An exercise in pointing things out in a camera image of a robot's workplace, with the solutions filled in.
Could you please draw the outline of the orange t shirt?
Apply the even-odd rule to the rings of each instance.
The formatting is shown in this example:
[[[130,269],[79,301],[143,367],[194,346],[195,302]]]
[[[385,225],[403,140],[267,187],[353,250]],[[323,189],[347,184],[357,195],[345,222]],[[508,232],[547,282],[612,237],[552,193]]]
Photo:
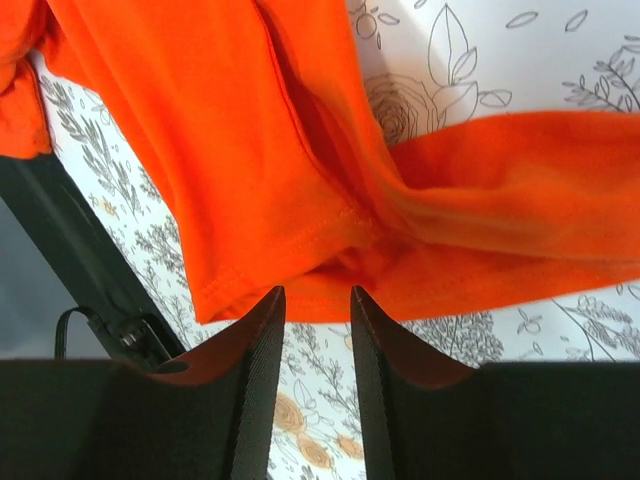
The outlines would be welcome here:
[[[474,117],[452,11],[433,88],[364,79],[345,1],[5,1],[1,152],[52,149],[30,61],[96,91],[174,215],[202,323],[281,285],[293,321],[344,321],[365,287],[397,320],[639,276],[639,117]]]

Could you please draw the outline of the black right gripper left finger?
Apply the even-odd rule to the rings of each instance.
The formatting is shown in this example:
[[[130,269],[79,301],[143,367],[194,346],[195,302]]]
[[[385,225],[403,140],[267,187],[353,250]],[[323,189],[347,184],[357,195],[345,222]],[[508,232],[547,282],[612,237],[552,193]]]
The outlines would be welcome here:
[[[286,299],[270,290],[143,372],[106,360],[1,364],[5,479],[264,479]]]

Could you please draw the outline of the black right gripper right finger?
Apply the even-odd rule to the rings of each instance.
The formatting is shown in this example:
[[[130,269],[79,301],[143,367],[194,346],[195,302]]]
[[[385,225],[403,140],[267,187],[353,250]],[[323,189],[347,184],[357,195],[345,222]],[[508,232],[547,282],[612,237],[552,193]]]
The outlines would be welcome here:
[[[370,479],[635,479],[635,362],[469,367],[351,293]]]

